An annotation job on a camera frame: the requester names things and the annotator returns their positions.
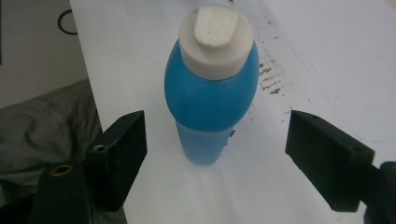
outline white bottle cap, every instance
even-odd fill
[[[196,76],[221,80],[244,66],[253,45],[253,28],[240,12],[204,6],[180,25],[178,40],[183,63]]]

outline bottle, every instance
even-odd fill
[[[180,25],[165,71],[165,99],[186,157],[216,162],[246,114],[259,79],[253,28],[240,12],[202,6]]]

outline gray cloth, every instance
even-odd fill
[[[35,192],[51,164],[82,162],[101,133],[88,79],[0,109],[0,207]],[[95,223],[126,223],[122,209],[113,215]]]

